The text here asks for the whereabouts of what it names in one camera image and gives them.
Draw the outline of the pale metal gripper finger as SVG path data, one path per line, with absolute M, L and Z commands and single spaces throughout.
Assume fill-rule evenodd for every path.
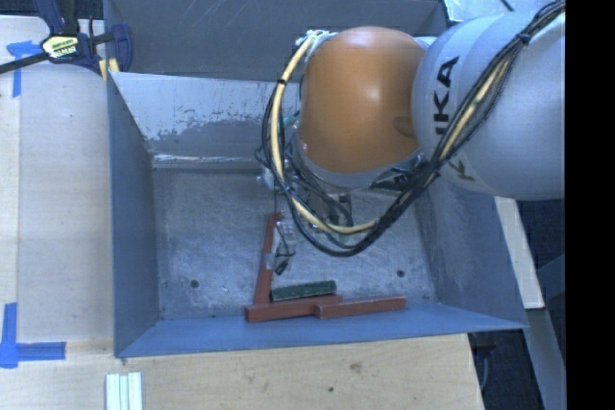
M 296 233 L 294 226 L 286 221 L 277 223 L 277 233 L 279 236 L 279 252 L 296 251 Z
M 292 252 L 277 250 L 271 254 L 270 267 L 275 275 L 281 275 L 289 266 Z

